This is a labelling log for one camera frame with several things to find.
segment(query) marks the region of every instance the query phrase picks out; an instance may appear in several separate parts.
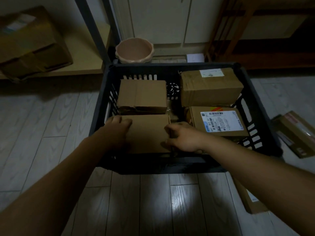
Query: black plastic crate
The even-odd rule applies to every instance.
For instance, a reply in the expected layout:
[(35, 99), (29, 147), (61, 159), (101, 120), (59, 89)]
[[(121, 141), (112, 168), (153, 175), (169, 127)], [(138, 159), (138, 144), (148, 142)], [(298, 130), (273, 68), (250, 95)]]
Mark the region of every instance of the black plastic crate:
[[(116, 106), (120, 79), (145, 81), (165, 80), (167, 93), (180, 105), (179, 81), (181, 71), (218, 69), (231, 67), (243, 83), (244, 89), (232, 107), (237, 107), (250, 137), (239, 142), (242, 146), (265, 155), (282, 156), (280, 141), (271, 130), (270, 119), (244, 68), (238, 63), (173, 63), (173, 64), (114, 64), (105, 70), (100, 94), (97, 100), (90, 129), (92, 135), (104, 125), (104, 121), (118, 115)], [(226, 170), (209, 155), (180, 153), (174, 157), (160, 157), (160, 154), (124, 154), (103, 157), (98, 166), (119, 174), (173, 174), (225, 172)]]

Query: person's left hand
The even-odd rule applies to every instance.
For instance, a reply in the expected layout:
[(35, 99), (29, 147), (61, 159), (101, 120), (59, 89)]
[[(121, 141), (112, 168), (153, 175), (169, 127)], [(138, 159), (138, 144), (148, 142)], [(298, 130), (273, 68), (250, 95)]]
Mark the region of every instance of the person's left hand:
[(126, 134), (132, 124), (131, 119), (122, 121), (121, 116), (110, 117), (91, 137), (104, 150), (119, 150), (124, 146)]

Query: gray floor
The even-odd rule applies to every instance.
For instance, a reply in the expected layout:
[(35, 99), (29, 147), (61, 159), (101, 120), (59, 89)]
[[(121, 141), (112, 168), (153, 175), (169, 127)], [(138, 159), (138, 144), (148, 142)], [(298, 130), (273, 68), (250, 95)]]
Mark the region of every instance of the gray floor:
[[(0, 210), (88, 136), (101, 76), (1, 82)], [(269, 117), (315, 125), (315, 77), (252, 79)], [(315, 171), (282, 143), (287, 163)], [(63, 235), (296, 235), (271, 212), (246, 213), (229, 173), (122, 176), (96, 168)]]

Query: shelf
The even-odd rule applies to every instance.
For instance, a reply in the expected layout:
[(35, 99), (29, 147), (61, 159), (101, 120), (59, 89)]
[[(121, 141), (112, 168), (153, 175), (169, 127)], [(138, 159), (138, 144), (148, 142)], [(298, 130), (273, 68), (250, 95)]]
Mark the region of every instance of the shelf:
[[(108, 48), (110, 26), (106, 23), (97, 23), (97, 27), (106, 48)], [(73, 64), (54, 71), (38, 73), (30, 78), (103, 73), (103, 61), (85, 25), (77, 30), (64, 33), (63, 38), (73, 58)], [(6, 79), (6, 77), (0, 73), (0, 79)]]

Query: forearm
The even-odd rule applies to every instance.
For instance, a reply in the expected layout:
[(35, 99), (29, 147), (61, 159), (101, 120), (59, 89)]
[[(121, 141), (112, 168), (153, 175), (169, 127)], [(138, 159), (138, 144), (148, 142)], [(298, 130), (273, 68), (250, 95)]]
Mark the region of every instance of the forearm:
[(86, 138), (64, 161), (0, 214), (3, 235), (58, 235), (104, 154)]
[(300, 234), (314, 230), (315, 175), (208, 134), (202, 150)]

